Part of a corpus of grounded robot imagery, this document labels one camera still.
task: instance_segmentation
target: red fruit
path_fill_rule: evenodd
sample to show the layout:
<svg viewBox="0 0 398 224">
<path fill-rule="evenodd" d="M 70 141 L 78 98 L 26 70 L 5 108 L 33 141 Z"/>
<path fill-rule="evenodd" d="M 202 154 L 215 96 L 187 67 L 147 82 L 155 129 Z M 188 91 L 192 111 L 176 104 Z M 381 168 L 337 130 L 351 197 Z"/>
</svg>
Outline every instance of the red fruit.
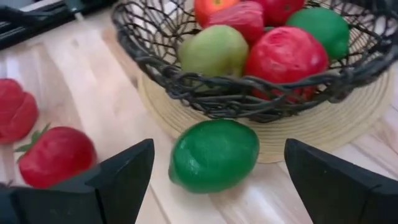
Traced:
<svg viewBox="0 0 398 224">
<path fill-rule="evenodd" d="M 35 188 L 48 188 L 89 169 L 96 163 L 95 148 L 82 132 L 57 127 L 40 134 L 17 152 L 27 151 L 18 166 L 25 182 Z"/>
<path fill-rule="evenodd" d="M 15 80 L 0 79 L 0 144 L 24 138 L 38 117 L 34 97 Z"/>
<path fill-rule="evenodd" d="M 253 46 L 245 74 L 272 83 L 293 83 L 323 72 L 328 66 L 325 49 L 311 34 L 296 27 L 278 27 L 264 34 Z M 295 91 L 308 98 L 315 88 Z M 254 94 L 267 99 L 258 91 Z"/>
<path fill-rule="evenodd" d="M 227 25 L 239 31 L 249 44 L 254 44 L 264 33 L 264 10 L 256 2 L 239 2 L 210 16 L 207 28 Z"/>
<path fill-rule="evenodd" d="M 212 14 L 238 2 L 240 0 L 195 0 L 193 10 L 195 11 L 197 22 L 204 27 Z"/>
<path fill-rule="evenodd" d="M 282 26 L 287 19 L 304 7 L 305 0 L 248 0 L 262 5 L 267 26 Z"/>
</svg>

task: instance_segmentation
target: fruit basket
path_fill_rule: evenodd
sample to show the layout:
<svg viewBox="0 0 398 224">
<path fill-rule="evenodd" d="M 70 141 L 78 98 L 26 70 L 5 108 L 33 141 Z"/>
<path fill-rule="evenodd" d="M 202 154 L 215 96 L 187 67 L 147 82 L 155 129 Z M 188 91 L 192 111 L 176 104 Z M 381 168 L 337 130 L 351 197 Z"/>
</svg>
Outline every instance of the fruit basket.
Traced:
<svg viewBox="0 0 398 224">
<path fill-rule="evenodd" d="M 344 57 L 329 58 L 328 69 L 296 82 L 270 82 L 251 74 L 208 77 L 183 71 L 178 50 L 185 39 L 202 30 L 192 0 L 123 1 L 114 10 L 113 23 L 121 46 L 171 99 L 210 118 L 265 123 L 326 101 L 339 103 L 355 88 L 377 80 L 398 59 L 396 3 L 309 0 L 304 5 L 305 9 L 318 7 L 331 9 L 346 21 L 349 50 Z M 303 94 L 308 88 L 313 90 L 311 97 Z"/>
</svg>

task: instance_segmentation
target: black metal object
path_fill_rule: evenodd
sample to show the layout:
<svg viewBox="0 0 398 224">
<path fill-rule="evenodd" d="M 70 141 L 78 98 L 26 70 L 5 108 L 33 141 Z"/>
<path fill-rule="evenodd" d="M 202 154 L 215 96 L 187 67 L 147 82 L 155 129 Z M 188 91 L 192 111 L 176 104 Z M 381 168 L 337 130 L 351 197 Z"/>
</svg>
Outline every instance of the black metal object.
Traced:
<svg viewBox="0 0 398 224">
<path fill-rule="evenodd" d="M 174 3 L 173 11 L 165 9 L 166 1 L 163 0 L 121 3 L 113 14 L 119 43 L 153 81 L 165 88 L 172 99 L 181 100 L 210 118 L 249 118 L 270 122 L 296 115 L 324 101 L 339 103 L 355 88 L 377 80 L 398 60 L 398 33 L 395 30 L 398 4 L 395 1 L 309 0 L 306 7 L 330 8 L 349 22 L 350 52 L 330 66 L 333 71 L 297 83 L 282 84 L 251 76 L 240 79 L 228 76 L 207 78 L 197 73 L 182 72 L 177 49 L 185 38 L 197 34 L 200 28 L 192 9 L 188 7 L 190 1 L 168 2 Z M 353 11 L 354 5 L 348 2 L 362 7 L 356 7 L 357 10 Z M 381 19 L 384 19 L 385 30 L 377 33 L 375 25 Z M 203 85 L 215 88 L 204 90 L 201 88 Z M 300 91 L 307 86 L 318 88 L 311 100 L 294 93 L 294 90 Z M 251 96 L 255 89 L 271 100 Z"/>
<path fill-rule="evenodd" d="M 294 139 L 285 160 L 314 224 L 398 223 L 398 181 Z"/>
<path fill-rule="evenodd" d="M 135 223 L 153 162 L 146 139 L 47 190 L 1 187 L 0 224 Z"/>
<path fill-rule="evenodd" d="M 89 14 L 115 1 L 64 0 L 29 12 L 0 5 L 0 50 L 73 21 L 75 13 Z"/>
</svg>

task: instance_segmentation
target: red tomato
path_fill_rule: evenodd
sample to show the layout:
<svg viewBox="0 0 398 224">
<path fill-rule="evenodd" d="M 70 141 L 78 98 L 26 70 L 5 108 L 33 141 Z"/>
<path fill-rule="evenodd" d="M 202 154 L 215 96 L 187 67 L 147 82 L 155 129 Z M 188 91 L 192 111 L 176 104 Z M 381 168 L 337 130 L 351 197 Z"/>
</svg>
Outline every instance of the red tomato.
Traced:
<svg viewBox="0 0 398 224">
<path fill-rule="evenodd" d="M 272 83 L 293 83 L 323 72 L 329 59 L 321 43 L 308 32 L 296 27 L 278 27 L 264 34 L 253 46 L 246 62 L 245 74 Z M 296 90 L 305 98 L 315 88 Z M 255 91 L 257 97 L 267 99 Z"/>
<path fill-rule="evenodd" d="M 222 9 L 233 6 L 240 0 L 195 0 L 193 10 L 200 26 L 204 27 L 209 17 Z"/>
<path fill-rule="evenodd" d="M 262 5 L 267 26 L 282 26 L 287 19 L 304 7 L 305 0 L 248 0 Z"/>
<path fill-rule="evenodd" d="M 34 97 L 15 80 L 0 79 L 0 144 L 24 138 L 33 128 L 39 110 Z"/>
<path fill-rule="evenodd" d="M 265 33 L 264 10 L 256 2 L 239 2 L 212 14 L 204 28 L 212 25 L 227 25 L 235 28 L 248 44 L 252 45 Z"/>
</svg>

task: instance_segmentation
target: strawberry leaf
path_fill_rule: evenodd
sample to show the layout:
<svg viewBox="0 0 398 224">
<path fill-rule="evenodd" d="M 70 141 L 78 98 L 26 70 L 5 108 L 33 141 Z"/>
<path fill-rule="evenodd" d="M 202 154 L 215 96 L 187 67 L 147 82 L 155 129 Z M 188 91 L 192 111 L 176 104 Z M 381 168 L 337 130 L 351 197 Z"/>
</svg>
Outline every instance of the strawberry leaf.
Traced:
<svg viewBox="0 0 398 224">
<path fill-rule="evenodd" d="M 30 149 L 30 144 L 17 148 L 14 152 L 27 152 Z"/>
<path fill-rule="evenodd" d="M 27 152 L 29 149 L 36 144 L 36 142 L 40 139 L 41 135 L 43 135 L 46 131 L 49 130 L 51 123 L 47 124 L 42 131 L 35 131 L 32 134 L 32 139 L 30 140 L 29 144 L 21 146 L 17 148 L 14 152 Z"/>
</svg>

